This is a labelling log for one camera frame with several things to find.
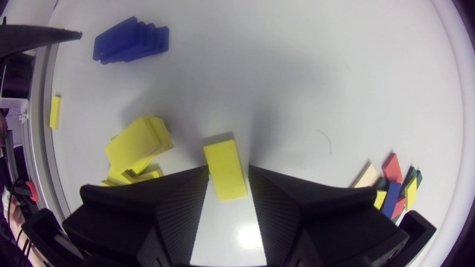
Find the stack of blue foam blocks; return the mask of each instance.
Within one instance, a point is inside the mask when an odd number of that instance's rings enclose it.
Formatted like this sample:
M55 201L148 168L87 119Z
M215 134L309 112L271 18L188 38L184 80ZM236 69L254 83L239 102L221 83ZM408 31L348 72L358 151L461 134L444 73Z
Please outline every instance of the stack of blue foam blocks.
M169 32L168 27L156 28L131 17L95 38L93 59L105 65L168 51Z

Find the foam block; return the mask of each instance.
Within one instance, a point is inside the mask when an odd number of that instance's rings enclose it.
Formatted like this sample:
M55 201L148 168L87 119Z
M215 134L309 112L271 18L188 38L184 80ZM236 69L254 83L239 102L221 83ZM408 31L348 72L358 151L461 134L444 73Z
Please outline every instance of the foam block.
M158 125L159 125L161 131L163 133L165 133L165 140L168 144L168 149L172 149L174 147L174 145L171 141L170 133L168 132L167 128L165 127L165 123L163 122L163 120L161 118L157 118L157 119L160 121L160 123Z
M386 190L387 180L384 177L379 177L373 185L376 190Z
M162 171L160 169L157 169L157 170L154 170L152 172L147 172L147 173L144 173L142 175L133 177L133 179L136 182L140 182L140 181L146 181L146 180L150 180L150 179L154 179L154 178L159 178L159 177L162 177L162 176L163 176Z
M103 57L101 59L101 64L108 64L108 63L113 63L117 61L122 61L126 57L130 57L133 55L136 55L137 53L140 53L141 49L143 46L145 46L146 43L146 28L147 26L145 25L144 22L139 22L137 23L137 39L136 41L127 47L126 49L119 50L116 53L113 53L109 57Z
M413 176L407 186L404 188L406 196L406 210L409 210L416 201L417 195L417 177Z
M381 209L383 205L384 198L386 197L387 192L384 190L376 190L376 199L374 201L374 207L377 209Z
M155 158L155 155L149 156L147 158L143 158L139 161L137 161L132 168L130 169L135 175L140 175L143 170L145 170L148 165L150 165L150 162Z
M156 151L153 152L154 155L159 155L167 150L170 149L168 145L168 136L167 136L167 131L165 129L165 125L163 124L163 121L161 121L159 118L156 118L152 115L147 115L146 118L149 120L149 123L153 129L153 132L155 133L155 136L158 138L160 141L161 146L157 148Z
M400 183L388 181L388 192L386 193L386 198L381 207L381 212L389 219L392 218L392 214L394 213L400 188Z
M389 155L382 167L384 177L389 181L402 183L401 168L399 167L398 157L395 153Z
M140 55L137 55L137 58L124 60L125 62L130 62L142 57L148 57L151 55L159 54L162 52L168 51L168 40L169 40L170 30L168 27L161 27L155 29L155 43L153 49L148 52L143 52Z
M396 216L396 217L392 218L392 219L391 219L391 221L392 221L393 223L397 223L397 222L398 222L398 220L399 220L399 218L401 217L401 215L402 215L402 213L401 213L401 214L399 214L398 216Z
M406 197L400 197L396 201L396 206L394 207L394 211L392 213L391 219L396 218L398 215L402 213L404 210L404 204L406 204Z
M99 185L100 186L116 186L115 183L111 182L111 181L107 181L107 180L102 180L99 182Z
M105 146L104 151L110 164L117 172L123 173L151 156L160 145L149 121L140 116Z
M207 145L203 149L218 200L232 200L247 196L234 140Z
M422 182L422 174L420 171L417 171L417 188L419 188L419 185L421 182Z
M411 181L412 177L417 176L416 169L412 166L409 167L408 173L401 185L401 191L399 192L399 196L405 196L404 190L406 189L408 183Z
M378 171L374 168L374 165L371 162L368 162L351 187L358 188L372 186L378 176Z
M135 182L135 180L130 177L127 173L123 172L120 173L117 171L116 168L113 166L109 167L109 172L107 174L107 181L112 182L117 185L123 185L123 184L132 184Z
M61 97L54 95L51 99L51 113L49 114L49 127L57 130L59 126L59 108Z
M152 51L155 47L155 25L153 23L145 26L145 42L135 54L130 54L122 58L122 61L130 62L140 58L140 55Z
M101 60L137 41L137 18L130 17L95 38L93 59Z

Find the red clip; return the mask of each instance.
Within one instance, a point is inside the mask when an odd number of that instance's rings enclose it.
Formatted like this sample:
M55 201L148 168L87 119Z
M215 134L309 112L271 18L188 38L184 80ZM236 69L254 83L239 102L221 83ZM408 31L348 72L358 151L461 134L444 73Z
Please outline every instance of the red clip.
M30 199L34 202L38 201L38 194L36 193L35 184L31 181L25 182L25 184L30 188L31 196Z

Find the stack of yellow foam blocks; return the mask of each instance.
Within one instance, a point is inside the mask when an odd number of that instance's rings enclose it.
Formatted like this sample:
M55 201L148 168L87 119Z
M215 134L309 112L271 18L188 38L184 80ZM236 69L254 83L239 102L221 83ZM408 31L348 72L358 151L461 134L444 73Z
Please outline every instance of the stack of yellow foam blocks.
M173 148L163 120L152 115L140 116L113 137L104 151L111 164L102 186L132 184L162 176L160 169L142 173L152 159Z

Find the blue foam block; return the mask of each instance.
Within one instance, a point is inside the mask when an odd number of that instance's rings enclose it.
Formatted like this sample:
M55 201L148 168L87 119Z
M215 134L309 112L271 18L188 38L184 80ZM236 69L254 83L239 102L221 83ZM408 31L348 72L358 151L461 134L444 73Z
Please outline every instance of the blue foam block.
M168 40L170 36L170 30L168 27L161 27L155 29L155 42L153 45L153 49L148 52L143 52L137 55L133 59L124 60L125 62L130 62L132 60L136 60L142 57L148 57L151 55L159 54L165 51L168 51Z
M399 190L401 189L401 184L398 182L387 181L388 183L388 193L384 199L383 205L381 207L381 212L391 219L394 208L396 207L396 202L399 197Z
M137 18L130 17L95 38L93 59L101 60L131 46L137 39Z
M121 61L132 61L138 58L139 55L145 52L152 51L155 45L155 25L153 23L147 24L145 27L145 43L133 55L124 56Z
M137 23L137 39L136 41L129 47L125 49L121 49L113 53L109 57L103 57L101 59L101 64L109 64L113 62L117 62L122 60L124 57L129 57L131 55L136 55L138 51L145 45L145 28L146 25L144 22Z

